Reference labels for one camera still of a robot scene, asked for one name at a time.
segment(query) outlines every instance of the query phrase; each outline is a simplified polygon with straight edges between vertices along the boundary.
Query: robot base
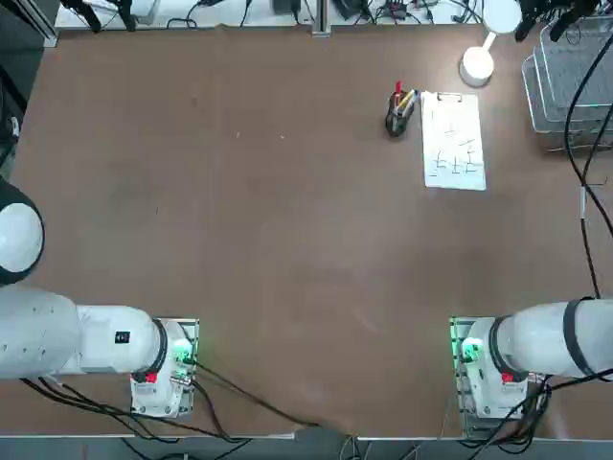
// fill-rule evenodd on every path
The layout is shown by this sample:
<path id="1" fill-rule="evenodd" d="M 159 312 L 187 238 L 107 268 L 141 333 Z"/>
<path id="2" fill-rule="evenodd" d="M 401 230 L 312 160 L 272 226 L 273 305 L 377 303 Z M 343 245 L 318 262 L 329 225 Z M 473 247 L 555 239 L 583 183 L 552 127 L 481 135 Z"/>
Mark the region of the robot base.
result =
<path id="1" fill-rule="evenodd" d="M 504 381 L 489 354 L 488 333 L 494 318 L 450 319 L 458 406 L 465 436 L 481 438 L 509 410 L 526 398 L 528 381 Z M 520 418 L 521 412 L 512 416 Z"/>
<path id="2" fill-rule="evenodd" d="M 193 410 L 192 379 L 197 360 L 197 319 L 158 318 L 168 336 L 166 359 L 160 372 L 146 381 L 130 377 L 132 412 L 152 417 L 178 417 Z"/>

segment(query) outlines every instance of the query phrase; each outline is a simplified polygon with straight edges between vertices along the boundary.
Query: black band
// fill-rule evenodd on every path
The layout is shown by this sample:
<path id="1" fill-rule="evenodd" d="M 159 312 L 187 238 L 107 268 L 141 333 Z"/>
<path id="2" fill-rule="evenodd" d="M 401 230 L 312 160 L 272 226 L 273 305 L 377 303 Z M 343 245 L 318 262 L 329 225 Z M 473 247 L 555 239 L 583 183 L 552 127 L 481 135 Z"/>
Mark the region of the black band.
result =
<path id="1" fill-rule="evenodd" d="M 488 345 L 489 354 L 491 360 L 496 366 L 496 369 L 501 374 L 509 374 L 513 377 L 513 381 L 519 382 L 528 378 L 528 372 L 518 372 L 510 367 L 507 362 L 502 358 L 500 351 L 498 350 L 498 329 L 502 322 L 507 319 L 508 316 L 499 316 L 494 319 L 494 323 L 489 328 Z"/>
<path id="2" fill-rule="evenodd" d="M 581 351 L 579 341 L 577 340 L 577 308 L 584 300 L 594 300 L 594 298 L 582 297 L 578 300 L 571 300 L 568 304 L 566 304 L 562 328 L 564 331 L 566 350 L 568 350 L 568 354 L 571 356 L 571 359 L 585 376 L 593 376 L 596 374 L 596 372 L 594 372 L 587 363 L 587 359 L 585 359 L 585 355 Z M 599 378 L 599 380 L 611 381 L 604 378 Z"/>
<path id="3" fill-rule="evenodd" d="M 158 333 L 160 334 L 160 349 L 157 353 L 157 356 L 155 357 L 155 360 L 153 360 L 153 363 L 148 367 L 148 369 L 132 374 L 132 377 L 140 383 L 146 381 L 147 374 L 157 374 L 158 372 L 160 372 L 160 369 L 162 369 L 164 361 L 166 360 L 166 353 L 169 348 L 168 335 L 166 334 L 166 329 L 164 329 L 164 325 L 162 325 L 162 321 L 157 318 L 152 318 L 151 321 L 157 327 Z"/>

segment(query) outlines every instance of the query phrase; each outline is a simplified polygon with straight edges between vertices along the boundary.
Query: floor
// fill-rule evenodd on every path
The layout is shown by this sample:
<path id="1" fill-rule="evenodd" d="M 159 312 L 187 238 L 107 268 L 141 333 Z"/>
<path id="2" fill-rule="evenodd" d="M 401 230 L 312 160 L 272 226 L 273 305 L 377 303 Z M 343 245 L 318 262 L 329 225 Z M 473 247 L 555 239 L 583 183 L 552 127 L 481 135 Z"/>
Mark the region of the floor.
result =
<path id="1" fill-rule="evenodd" d="M 49 17 L 55 17 L 57 0 L 39 0 L 40 7 Z M 20 91 L 28 97 L 34 85 L 34 79 L 40 57 L 42 40 L 26 25 L 0 8 L 0 62 L 10 72 Z M 15 116 L 22 115 L 14 105 L 10 105 Z M 321 428 L 301 431 L 295 440 L 256 440 L 245 448 L 232 454 L 232 458 L 266 458 L 266 459 L 334 459 L 339 456 L 346 437 Z M 230 447 L 223 441 L 212 439 L 189 439 L 178 445 L 161 445 L 155 442 L 131 441 L 132 445 L 147 457 L 156 459 L 167 453 L 189 452 L 198 459 L 213 459 Z M 361 442 L 362 452 L 367 447 Z M 406 441 L 373 442 L 368 450 L 368 458 L 398 459 L 411 448 Z M 352 455 L 347 448 L 343 458 Z M 117 439 L 101 438 L 19 438 L 0 439 L 0 451 L 3 460 L 37 460 L 48 457 L 50 452 L 55 458 L 63 460 L 104 460 L 136 459 L 133 452 Z M 608 459 L 613 447 L 610 443 L 580 442 L 535 442 L 533 447 L 523 455 L 525 460 L 545 458 L 591 460 Z M 419 458 L 467 458 L 470 452 L 453 441 L 425 442 L 418 452 Z M 503 458 L 506 454 L 491 449 L 483 458 Z"/>

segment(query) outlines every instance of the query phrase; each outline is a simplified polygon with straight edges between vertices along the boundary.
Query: white cylinder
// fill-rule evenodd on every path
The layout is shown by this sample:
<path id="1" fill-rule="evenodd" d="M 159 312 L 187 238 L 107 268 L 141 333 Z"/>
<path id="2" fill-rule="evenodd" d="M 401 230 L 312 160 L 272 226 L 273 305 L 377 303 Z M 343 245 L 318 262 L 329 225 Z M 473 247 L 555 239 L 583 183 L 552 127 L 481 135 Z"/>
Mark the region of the white cylinder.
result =
<path id="1" fill-rule="evenodd" d="M 66 297 L 0 288 L 0 379 L 53 373 L 77 352 L 79 331 L 77 308 Z"/>
<path id="2" fill-rule="evenodd" d="M 481 46 L 468 48 L 460 63 L 460 77 L 469 86 L 485 85 L 494 72 L 494 59 L 488 50 Z"/>
<path id="3" fill-rule="evenodd" d="M 518 371 L 584 377 L 566 346 L 563 318 L 568 303 L 539 305 L 505 319 L 498 350 Z M 576 311 L 577 341 L 594 372 L 613 368 L 613 300 L 586 300 Z"/>
<path id="4" fill-rule="evenodd" d="M 123 374 L 149 368 L 160 352 L 160 332 L 150 316 L 126 306 L 77 307 L 79 353 L 58 374 Z"/>

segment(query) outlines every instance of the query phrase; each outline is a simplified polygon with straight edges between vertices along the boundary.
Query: white paper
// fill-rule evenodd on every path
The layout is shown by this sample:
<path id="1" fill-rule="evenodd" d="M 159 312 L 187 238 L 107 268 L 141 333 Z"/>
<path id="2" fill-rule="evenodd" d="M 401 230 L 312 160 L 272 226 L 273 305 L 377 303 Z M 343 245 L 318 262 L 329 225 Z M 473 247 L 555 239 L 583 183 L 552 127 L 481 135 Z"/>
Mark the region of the white paper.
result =
<path id="1" fill-rule="evenodd" d="M 421 93 L 423 174 L 426 187 L 485 190 L 477 96 Z"/>

